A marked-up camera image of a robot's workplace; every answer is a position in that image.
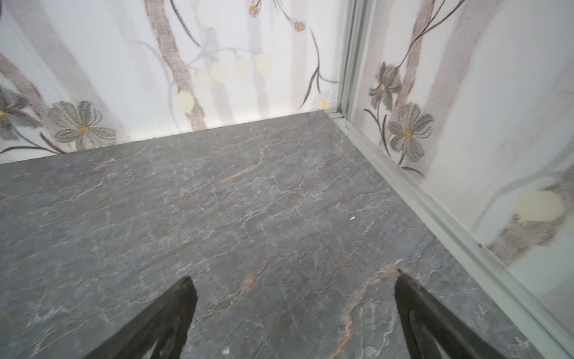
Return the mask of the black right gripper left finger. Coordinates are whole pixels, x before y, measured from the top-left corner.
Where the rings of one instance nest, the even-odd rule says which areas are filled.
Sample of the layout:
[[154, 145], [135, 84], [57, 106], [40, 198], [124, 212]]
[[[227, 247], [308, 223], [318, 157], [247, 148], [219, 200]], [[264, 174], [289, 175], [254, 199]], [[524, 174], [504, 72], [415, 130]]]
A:
[[86, 358], [179, 358], [197, 307], [189, 276], [179, 279]]

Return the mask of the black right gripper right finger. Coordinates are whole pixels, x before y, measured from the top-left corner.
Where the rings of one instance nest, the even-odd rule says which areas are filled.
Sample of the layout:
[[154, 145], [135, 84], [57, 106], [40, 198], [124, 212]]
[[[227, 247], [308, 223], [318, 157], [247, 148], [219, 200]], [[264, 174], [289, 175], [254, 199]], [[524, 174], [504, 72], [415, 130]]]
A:
[[504, 357], [402, 270], [395, 300], [412, 358]]

